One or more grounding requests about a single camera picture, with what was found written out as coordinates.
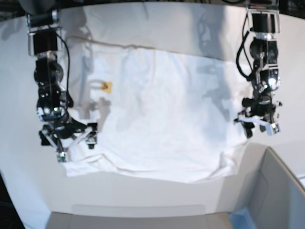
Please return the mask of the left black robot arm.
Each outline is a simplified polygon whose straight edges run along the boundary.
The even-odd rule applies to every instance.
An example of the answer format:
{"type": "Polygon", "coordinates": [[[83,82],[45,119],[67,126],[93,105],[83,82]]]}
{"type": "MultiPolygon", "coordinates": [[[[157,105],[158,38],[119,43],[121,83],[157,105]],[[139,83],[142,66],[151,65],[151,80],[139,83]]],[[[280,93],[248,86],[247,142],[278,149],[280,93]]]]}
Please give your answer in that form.
{"type": "Polygon", "coordinates": [[[276,34],[280,32],[279,1],[247,1],[245,18],[249,20],[250,27],[243,34],[236,65],[239,73],[251,83],[253,94],[251,98],[243,98],[243,108],[234,122],[242,125],[247,138],[253,136],[253,129],[256,126],[259,126],[261,132],[273,136],[281,131],[277,108],[283,105],[274,99],[275,92],[281,84],[276,39],[276,34]],[[245,74],[239,60],[250,33],[254,35],[249,47],[253,66],[251,72],[245,74]]]}

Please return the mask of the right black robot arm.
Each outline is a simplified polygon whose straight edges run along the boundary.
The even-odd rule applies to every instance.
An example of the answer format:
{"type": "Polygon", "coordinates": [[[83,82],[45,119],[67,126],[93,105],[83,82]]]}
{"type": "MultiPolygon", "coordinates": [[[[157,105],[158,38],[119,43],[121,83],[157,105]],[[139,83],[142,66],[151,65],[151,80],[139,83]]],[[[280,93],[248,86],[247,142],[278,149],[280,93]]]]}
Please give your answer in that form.
{"type": "Polygon", "coordinates": [[[65,154],[73,144],[84,140],[89,149],[97,144],[97,123],[83,124],[73,119],[68,109],[74,106],[68,87],[62,87],[64,76],[69,77],[58,63],[59,44],[68,46],[60,35],[60,8],[56,0],[21,0],[26,13],[29,55],[36,58],[34,80],[38,86],[36,110],[43,127],[39,132],[41,144],[52,146],[58,154],[65,154]]]}

